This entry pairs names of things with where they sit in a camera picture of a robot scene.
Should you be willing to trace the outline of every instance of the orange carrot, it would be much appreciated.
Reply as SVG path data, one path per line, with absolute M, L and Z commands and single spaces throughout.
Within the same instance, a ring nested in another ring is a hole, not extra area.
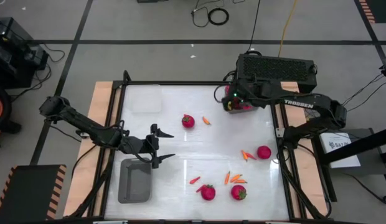
M 242 154 L 243 154 L 243 157 L 244 157 L 245 161 L 247 162 L 248 157 L 247 157 L 247 155 L 245 154 L 245 151 L 244 151 L 244 150 L 242 150 Z
M 237 174 L 236 176 L 232 177 L 232 179 L 230 179 L 230 183 L 233 183 L 235 182 L 237 179 L 239 179 L 243 174 Z
M 246 152 L 245 154 L 246 154 L 246 156 L 248 156 L 248 158 L 256 160 L 256 158 L 253 155 L 251 155 L 250 153 Z
M 228 172 L 228 174 L 226 174 L 225 185 L 228 184 L 228 182 L 229 182 L 229 177 L 230 177 L 230 171 Z
M 245 180 L 236 180 L 235 184 L 247 184 L 247 181 L 245 181 Z
M 203 121 L 204 121 L 204 123 L 205 123 L 206 125 L 210 125 L 210 121 L 208 121 L 207 118 L 205 118 L 204 116 L 203 116 Z

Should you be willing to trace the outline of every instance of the small carrot piece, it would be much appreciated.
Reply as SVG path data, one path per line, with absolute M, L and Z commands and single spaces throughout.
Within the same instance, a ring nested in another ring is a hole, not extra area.
M 235 182 L 237 179 L 239 179 L 243 174 L 237 174 L 236 176 L 232 177 L 232 179 L 230 179 L 230 183 L 233 183 Z
M 245 181 L 245 180 L 236 180 L 235 184 L 247 184 L 247 181 Z
M 244 157 L 245 161 L 247 162 L 248 157 L 247 157 L 247 155 L 245 154 L 245 151 L 244 151 L 244 150 L 242 150 L 242 154 L 243 154 L 243 157 Z
M 253 155 L 251 155 L 250 153 L 246 152 L 245 154 L 246 154 L 246 156 L 248 156 L 248 158 L 256 160 L 256 158 Z
M 230 171 L 228 172 L 228 174 L 226 174 L 225 185 L 228 184 L 228 182 L 229 182 L 229 177 L 230 177 Z
M 190 184 L 194 184 L 196 181 L 198 181 L 200 179 L 200 177 L 196 177 L 195 179 L 191 180 L 189 183 Z
M 204 123 L 206 125 L 210 125 L 211 124 L 210 121 L 208 121 L 207 118 L 205 118 L 204 116 L 203 116 L 203 121 L 204 121 Z
M 196 190 L 196 193 L 201 191 L 203 188 L 205 187 L 205 184 L 203 184 L 203 186 L 201 186 L 199 189 Z

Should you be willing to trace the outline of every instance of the red chili pepper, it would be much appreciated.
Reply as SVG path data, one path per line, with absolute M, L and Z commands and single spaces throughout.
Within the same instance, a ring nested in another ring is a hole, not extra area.
M 250 153 L 246 152 L 245 154 L 247 155 L 248 158 L 256 160 L 256 158 L 253 155 L 251 155 Z
M 201 186 L 199 189 L 196 190 L 196 193 L 201 191 L 204 187 L 206 187 L 206 185 L 204 184 L 203 186 Z
M 196 177 L 195 179 L 191 180 L 189 183 L 190 184 L 194 184 L 196 181 L 198 181 L 200 179 L 200 177 Z

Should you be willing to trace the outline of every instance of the yellow cable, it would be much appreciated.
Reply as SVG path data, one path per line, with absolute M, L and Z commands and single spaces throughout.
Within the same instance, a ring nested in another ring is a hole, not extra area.
M 297 2 L 298 2 L 298 0 L 294 0 L 293 8 L 290 11 L 290 15 L 288 16 L 285 28 L 283 29 L 283 34 L 281 35 L 281 41 L 280 41 L 280 48 L 279 48 L 278 57 L 280 57 L 280 52 L 281 52 L 281 48 L 283 46 L 283 39 L 285 38 L 286 29 L 288 27 L 288 24 L 290 23 L 291 16 L 293 15 L 293 12 L 294 12 L 295 6 L 297 5 Z

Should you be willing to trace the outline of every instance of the baby carrot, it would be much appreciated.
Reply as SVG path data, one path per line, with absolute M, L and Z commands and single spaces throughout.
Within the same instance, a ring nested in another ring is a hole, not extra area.
M 245 180 L 236 180 L 235 184 L 247 184 L 247 181 L 245 181 Z
M 244 157 L 245 161 L 247 162 L 248 157 L 247 157 L 247 155 L 245 154 L 245 151 L 244 151 L 244 150 L 242 150 L 242 154 L 243 154 L 243 157 Z
M 207 118 L 205 118 L 204 116 L 203 116 L 203 121 L 204 121 L 204 123 L 205 123 L 206 125 L 210 125 L 210 121 L 208 121 Z
M 226 174 L 226 178 L 225 178 L 225 185 L 228 184 L 228 181 L 229 181 L 229 176 L 230 176 L 230 171 L 228 172 L 228 174 Z
M 232 177 L 232 179 L 230 179 L 230 183 L 233 183 L 235 182 L 237 179 L 239 179 L 243 174 L 237 174 L 236 176 Z
M 251 155 L 250 153 L 246 152 L 245 154 L 248 156 L 248 158 L 256 160 L 256 158 L 253 155 Z
M 195 179 L 191 180 L 189 183 L 190 184 L 194 184 L 196 181 L 198 181 L 200 179 L 200 177 L 196 177 Z

